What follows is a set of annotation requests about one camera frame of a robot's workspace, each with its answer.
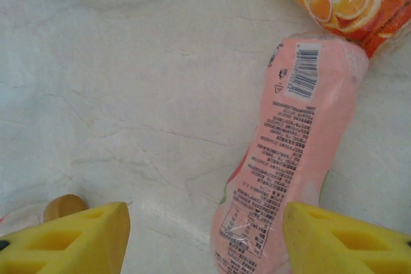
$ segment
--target white marble surface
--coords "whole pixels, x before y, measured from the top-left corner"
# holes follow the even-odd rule
[[[123,273],[215,273],[208,230],[291,0],[0,0],[0,214],[123,200]],[[411,233],[411,44],[374,62],[322,206]]]

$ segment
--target pink label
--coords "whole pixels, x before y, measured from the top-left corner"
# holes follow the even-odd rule
[[[291,272],[284,206],[318,205],[367,68],[362,49],[341,39],[279,45],[268,65],[256,136],[214,215],[211,246],[219,273]]]

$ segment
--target barcode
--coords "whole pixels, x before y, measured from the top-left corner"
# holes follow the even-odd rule
[[[320,44],[298,44],[294,71],[288,80],[287,94],[310,100],[319,80]]]

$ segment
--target pink plastic bottle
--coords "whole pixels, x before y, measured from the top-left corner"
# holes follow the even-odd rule
[[[283,239],[289,201],[318,205],[324,177],[368,68],[358,46],[330,35],[285,39],[267,69],[259,126],[229,178],[211,227],[219,273],[291,273]]]

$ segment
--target table surface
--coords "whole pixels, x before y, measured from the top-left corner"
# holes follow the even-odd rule
[[[209,226],[292,0],[0,0],[0,214],[126,201],[123,273],[215,273]],[[411,44],[371,64],[321,205],[411,233]]]

